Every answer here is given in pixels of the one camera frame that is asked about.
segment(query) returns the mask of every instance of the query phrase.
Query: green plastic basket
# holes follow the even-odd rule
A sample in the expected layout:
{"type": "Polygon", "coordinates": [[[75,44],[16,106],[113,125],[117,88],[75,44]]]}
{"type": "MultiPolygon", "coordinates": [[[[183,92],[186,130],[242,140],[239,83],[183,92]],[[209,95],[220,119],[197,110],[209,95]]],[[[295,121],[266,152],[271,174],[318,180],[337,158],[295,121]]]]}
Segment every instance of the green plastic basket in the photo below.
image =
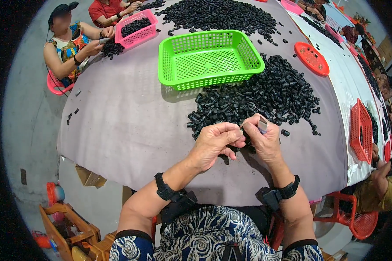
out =
{"type": "Polygon", "coordinates": [[[263,70],[260,54],[237,30],[173,36],[158,51],[158,79],[177,91],[244,81],[263,70]]]}

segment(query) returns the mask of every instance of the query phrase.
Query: yellow shirt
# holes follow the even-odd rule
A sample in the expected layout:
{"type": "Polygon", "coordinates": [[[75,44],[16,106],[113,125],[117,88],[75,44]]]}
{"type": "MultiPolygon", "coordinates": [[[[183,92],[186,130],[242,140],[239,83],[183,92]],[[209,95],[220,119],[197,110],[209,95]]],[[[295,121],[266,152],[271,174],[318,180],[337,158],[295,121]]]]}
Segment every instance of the yellow shirt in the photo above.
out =
{"type": "Polygon", "coordinates": [[[387,191],[379,200],[373,181],[367,179],[356,188],[354,196],[357,198],[357,212],[391,211],[392,210],[392,176],[388,181],[387,191]]]}

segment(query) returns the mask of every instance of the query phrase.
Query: concrete floor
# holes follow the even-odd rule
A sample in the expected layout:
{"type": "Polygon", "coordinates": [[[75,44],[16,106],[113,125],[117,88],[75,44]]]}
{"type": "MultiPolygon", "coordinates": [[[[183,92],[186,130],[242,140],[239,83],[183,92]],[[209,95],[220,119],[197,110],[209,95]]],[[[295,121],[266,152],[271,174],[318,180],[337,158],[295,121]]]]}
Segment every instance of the concrete floor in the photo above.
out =
{"type": "MultiPolygon", "coordinates": [[[[78,7],[72,11],[73,22],[81,20],[92,24],[87,9],[93,0],[78,2],[78,7]]],[[[49,15],[61,3],[69,1],[46,1],[26,30],[13,60],[2,112],[5,164],[13,194],[30,229],[45,232],[37,206],[47,206],[46,183],[59,181],[65,190],[65,202],[97,226],[104,236],[116,230],[122,186],[107,181],[99,189],[83,187],[74,164],[60,160],[56,151],[66,97],[48,91],[42,49],[47,39],[49,15]],[[26,170],[26,185],[21,183],[21,169],[26,170]]],[[[347,227],[336,225],[331,231],[334,232],[318,239],[327,253],[337,252],[351,238],[347,227]]],[[[52,260],[59,260],[52,251],[46,253],[52,260]]]]}

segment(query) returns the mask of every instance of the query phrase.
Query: gray tablecloth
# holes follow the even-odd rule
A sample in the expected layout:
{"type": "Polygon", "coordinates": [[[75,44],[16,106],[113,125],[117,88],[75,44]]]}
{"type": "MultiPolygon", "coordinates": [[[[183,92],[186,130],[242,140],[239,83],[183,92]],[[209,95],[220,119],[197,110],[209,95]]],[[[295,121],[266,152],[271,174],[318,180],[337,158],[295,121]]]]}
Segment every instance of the gray tablecloth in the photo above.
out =
{"type": "MultiPolygon", "coordinates": [[[[178,0],[167,1],[166,6],[178,0]]],[[[293,45],[306,38],[297,29],[281,5],[246,1],[269,12],[284,27],[282,35],[273,34],[276,47],[260,35],[251,35],[259,52],[281,55],[304,78],[321,98],[321,114],[313,114],[321,136],[312,135],[303,119],[281,129],[290,131],[281,137],[281,149],[293,174],[299,175],[309,200],[340,190],[346,184],[346,138],[340,108],[329,78],[308,70],[293,58],[293,45]]],[[[151,181],[157,172],[184,159],[193,147],[192,131],[186,128],[187,114],[196,110],[194,98],[201,90],[177,92],[161,86],[157,78],[158,45],[168,37],[173,23],[162,25],[161,32],[148,42],[127,50],[113,60],[95,58],[79,76],[61,120],[57,149],[60,154],[103,177],[128,185],[135,190],[151,181]],[[67,117],[73,114],[70,125],[67,117]]],[[[177,34],[188,33],[180,29],[177,34]]],[[[204,174],[197,176],[187,189],[193,190],[199,203],[227,206],[259,205],[255,192],[271,182],[264,164],[255,155],[239,152],[237,160],[225,165],[222,159],[204,174]]]]}

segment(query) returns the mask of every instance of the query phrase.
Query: table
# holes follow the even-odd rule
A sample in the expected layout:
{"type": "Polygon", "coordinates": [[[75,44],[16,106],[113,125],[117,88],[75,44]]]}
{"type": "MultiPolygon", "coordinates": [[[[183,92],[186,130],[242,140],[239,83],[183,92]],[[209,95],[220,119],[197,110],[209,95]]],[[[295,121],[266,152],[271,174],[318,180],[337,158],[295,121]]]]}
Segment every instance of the table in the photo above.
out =
{"type": "MultiPolygon", "coordinates": [[[[167,1],[165,7],[177,3],[167,1]]],[[[321,115],[313,114],[321,136],[312,135],[309,124],[301,120],[281,128],[290,131],[281,138],[285,161],[293,174],[299,175],[308,199],[314,200],[347,184],[346,135],[340,107],[329,77],[309,71],[298,58],[293,58],[293,45],[306,42],[305,36],[280,3],[245,1],[269,12],[285,27],[277,25],[282,35],[274,34],[276,47],[261,37],[251,35],[256,49],[267,55],[281,55],[304,78],[321,98],[321,115]]],[[[157,79],[159,43],[167,38],[172,23],[162,25],[154,39],[113,60],[95,58],[78,78],[63,110],[57,140],[60,154],[108,180],[128,185],[135,190],[151,181],[157,172],[166,171],[183,159],[193,147],[191,130],[186,128],[187,114],[196,110],[194,98],[200,89],[177,92],[161,86],[157,79]],[[66,121],[70,113],[79,109],[66,121]]],[[[175,34],[188,33],[180,29],[175,34]]],[[[237,153],[237,160],[225,165],[222,159],[212,169],[197,176],[186,187],[193,190],[199,203],[226,206],[251,206],[260,203],[255,192],[268,186],[271,177],[256,155],[237,153]]]]}
{"type": "MultiPolygon", "coordinates": [[[[383,148],[387,141],[383,140],[382,118],[384,118],[383,108],[385,103],[376,97],[373,89],[368,84],[357,57],[350,53],[345,43],[341,44],[344,48],[341,49],[298,15],[291,12],[289,12],[289,15],[305,35],[311,36],[308,39],[312,45],[319,45],[319,52],[325,57],[330,67],[329,78],[334,86],[340,105],[345,136],[350,136],[351,107],[356,104],[357,98],[360,98],[378,120],[379,142],[375,143],[379,147],[380,158],[384,160],[383,148]]],[[[358,160],[349,144],[347,144],[346,150],[348,157],[347,185],[350,186],[365,180],[373,168],[367,162],[358,160]]]]}

